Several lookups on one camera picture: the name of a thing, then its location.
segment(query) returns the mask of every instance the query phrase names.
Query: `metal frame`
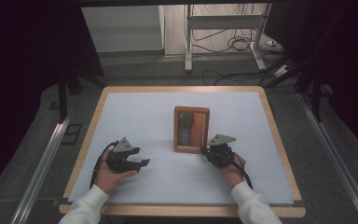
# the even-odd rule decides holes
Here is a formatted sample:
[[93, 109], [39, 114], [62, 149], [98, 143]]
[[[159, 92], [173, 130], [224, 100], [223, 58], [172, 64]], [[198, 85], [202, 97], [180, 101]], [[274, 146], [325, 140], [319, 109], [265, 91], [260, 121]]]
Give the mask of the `metal frame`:
[[191, 5], [187, 5], [185, 70], [187, 72], [192, 71], [191, 31], [218, 29], [257, 29], [255, 41], [250, 43], [250, 49], [255, 57], [258, 69], [260, 71], [267, 70], [262, 55], [258, 50], [258, 45], [266, 24], [269, 7], [270, 3], [267, 4], [261, 15], [192, 16]]
[[34, 175], [31, 178], [30, 183], [26, 191], [24, 192], [21, 201], [14, 213], [10, 223], [25, 223], [27, 220], [32, 207], [34, 206], [34, 201], [36, 196], [41, 189], [43, 182], [45, 181], [48, 169], [54, 159], [55, 153], [60, 145], [65, 130], [68, 127], [69, 121], [71, 120], [72, 114], [69, 113], [63, 123], [58, 123], [56, 129], [54, 130], [53, 135], [48, 142], [45, 152], [43, 153], [42, 158], [40, 159], [39, 164], [37, 165]]

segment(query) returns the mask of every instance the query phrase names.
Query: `orange frame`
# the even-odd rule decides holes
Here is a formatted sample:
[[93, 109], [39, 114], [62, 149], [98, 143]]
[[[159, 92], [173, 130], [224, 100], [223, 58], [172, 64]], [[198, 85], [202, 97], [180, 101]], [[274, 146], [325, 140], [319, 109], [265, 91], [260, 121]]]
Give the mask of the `orange frame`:
[[[192, 115], [191, 146], [181, 146], [179, 140], [179, 116], [183, 113]], [[173, 148], [180, 152], [200, 153], [202, 147], [206, 147], [209, 129], [209, 108], [176, 106], [173, 119]]]

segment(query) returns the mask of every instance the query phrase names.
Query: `table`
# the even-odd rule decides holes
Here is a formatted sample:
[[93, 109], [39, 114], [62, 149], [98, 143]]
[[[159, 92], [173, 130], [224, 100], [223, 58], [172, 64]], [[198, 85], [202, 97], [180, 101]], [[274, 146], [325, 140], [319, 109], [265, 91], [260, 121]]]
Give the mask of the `table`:
[[[100, 101], [97, 105], [95, 113], [92, 117], [87, 135], [80, 149], [76, 165], [72, 175], [67, 184], [63, 198], [69, 198], [74, 184], [79, 176], [80, 170], [89, 151], [92, 137], [95, 133], [98, 120], [103, 111], [103, 105], [109, 92], [257, 92], [261, 104], [264, 108], [268, 126], [270, 127], [273, 141], [276, 145], [279, 158], [286, 178], [288, 180], [289, 188], [294, 199], [294, 204], [291, 206], [273, 206], [272, 209], [279, 217], [303, 217], [306, 209], [302, 203], [302, 198], [299, 193], [296, 180], [294, 178], [289, 160], [287, 159], [282, 140], [280, 138], [277, 126], [275, 124], [272, 112], [269, 108], [268, 99], [264, 90], [260, 87], [108, 87], [103, 90]], [[60, 204], [60, 212], [67, 213], [70, 204]], [[103, 215], [114, 216], [164, 216], [164, 217], [236, 217], [237, 206], [234, 205], [159, 205], [159, 204], [121, 204], [112, 205], [106, 204], [102, 209]]]

